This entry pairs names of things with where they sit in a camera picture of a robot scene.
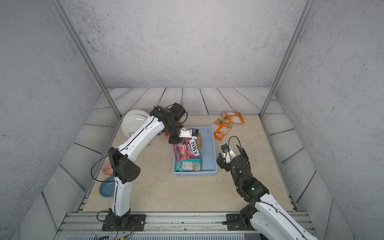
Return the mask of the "purple Fox's candy bag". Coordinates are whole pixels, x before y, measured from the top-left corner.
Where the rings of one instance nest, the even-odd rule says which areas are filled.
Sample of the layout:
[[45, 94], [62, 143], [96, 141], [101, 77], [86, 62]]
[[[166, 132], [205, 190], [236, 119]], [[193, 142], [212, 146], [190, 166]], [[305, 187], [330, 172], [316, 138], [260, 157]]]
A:
[[175, 161], [200, 159], [201, 153], [195, 139], [186, 139], [183, 144], [173, 145]]

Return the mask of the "light blue plastic basket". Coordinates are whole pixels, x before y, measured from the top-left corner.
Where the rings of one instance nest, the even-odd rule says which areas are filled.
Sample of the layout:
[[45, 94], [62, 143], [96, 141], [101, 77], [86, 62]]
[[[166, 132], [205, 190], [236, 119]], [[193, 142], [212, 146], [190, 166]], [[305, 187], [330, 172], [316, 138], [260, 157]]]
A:
[[215, 138], [212, 127], [194, 127], [199, 132], [196, 140], [186, 139], [173, 145], [173, 174], [177, 177], [214, 176], [216, 163]]

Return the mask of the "teal white candy bag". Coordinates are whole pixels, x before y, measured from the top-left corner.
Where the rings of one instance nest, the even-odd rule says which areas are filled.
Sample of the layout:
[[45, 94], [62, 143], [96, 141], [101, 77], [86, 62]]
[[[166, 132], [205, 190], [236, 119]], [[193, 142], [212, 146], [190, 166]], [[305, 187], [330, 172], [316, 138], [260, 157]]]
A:
[[186, 159], [175, 162], [175, 172], [200, 172], [202, 170], [202, 159]]

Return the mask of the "orange multicolour Fox's candy bag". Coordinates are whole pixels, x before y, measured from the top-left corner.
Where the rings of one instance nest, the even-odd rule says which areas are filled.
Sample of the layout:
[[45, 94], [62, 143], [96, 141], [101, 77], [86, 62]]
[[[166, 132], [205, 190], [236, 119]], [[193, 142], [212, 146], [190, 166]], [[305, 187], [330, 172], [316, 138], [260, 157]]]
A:
[[197, 141], [198, 149], [200, 150], [200, 149], [203, 147], [202, 134], [199, 134], [199, 135], [198, 135], [198, 138], [197, 138], [196, 141]]

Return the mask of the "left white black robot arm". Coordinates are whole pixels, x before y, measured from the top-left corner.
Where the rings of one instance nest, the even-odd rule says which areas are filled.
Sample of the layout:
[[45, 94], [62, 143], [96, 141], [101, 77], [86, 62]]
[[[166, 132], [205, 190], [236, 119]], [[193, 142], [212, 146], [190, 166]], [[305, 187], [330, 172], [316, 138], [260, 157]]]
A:
[[141, 169], [135, 164], [141, 151], [161, 133], [169, 134], [169, 144], [176, 145], [185, 141], [182, 137], [181, 118], [186, 114], [182, 105], [173, 103], [170, 108], [156, 106], [139, 130], [118, 148], [111, 147], [108, 157], [113, 168], [115, 185], [112, 214], [116, 219], [127, 218], [130, 214], [130, 195], [133, 181]]

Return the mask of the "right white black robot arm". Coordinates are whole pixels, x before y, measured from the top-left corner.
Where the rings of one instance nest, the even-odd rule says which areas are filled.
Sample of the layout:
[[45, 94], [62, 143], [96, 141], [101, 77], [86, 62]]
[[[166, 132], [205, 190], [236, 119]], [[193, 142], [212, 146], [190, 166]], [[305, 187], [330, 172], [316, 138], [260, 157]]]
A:
[[221, 145], [222, 153], [217, 157], [221, 169], [231, 173], [236, 191], [248, 204], [237, 217], [228, 215], [228, 228], [256, 230], [263, 240], [315, 240], [316, 237], [305, 230], [278, 203], [270, 191], [251, 172], [249, 157], [244, 148], [235, 155], [228, 144]]

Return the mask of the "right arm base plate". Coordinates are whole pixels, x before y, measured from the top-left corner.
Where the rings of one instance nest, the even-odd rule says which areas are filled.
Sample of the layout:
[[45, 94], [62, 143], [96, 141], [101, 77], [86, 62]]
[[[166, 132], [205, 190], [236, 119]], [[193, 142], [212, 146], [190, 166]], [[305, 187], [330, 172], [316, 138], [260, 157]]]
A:
[[226, 221], [222, 222], [222, 224], [227, 226], [228, 231], [256, 231], [252, 227], [250, 220], [239, 213], [227, 214]]

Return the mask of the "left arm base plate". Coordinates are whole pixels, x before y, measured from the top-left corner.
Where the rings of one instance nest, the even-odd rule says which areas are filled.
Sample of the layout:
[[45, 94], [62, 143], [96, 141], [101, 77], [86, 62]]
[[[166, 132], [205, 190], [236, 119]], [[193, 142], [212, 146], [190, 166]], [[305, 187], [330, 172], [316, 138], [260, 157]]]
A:
[[127, 213], [122, 217], [117, 217], [113, 212], [109, 212], [102, 226], [103, 232], [142, 232], [145, 227], [146, 215]]

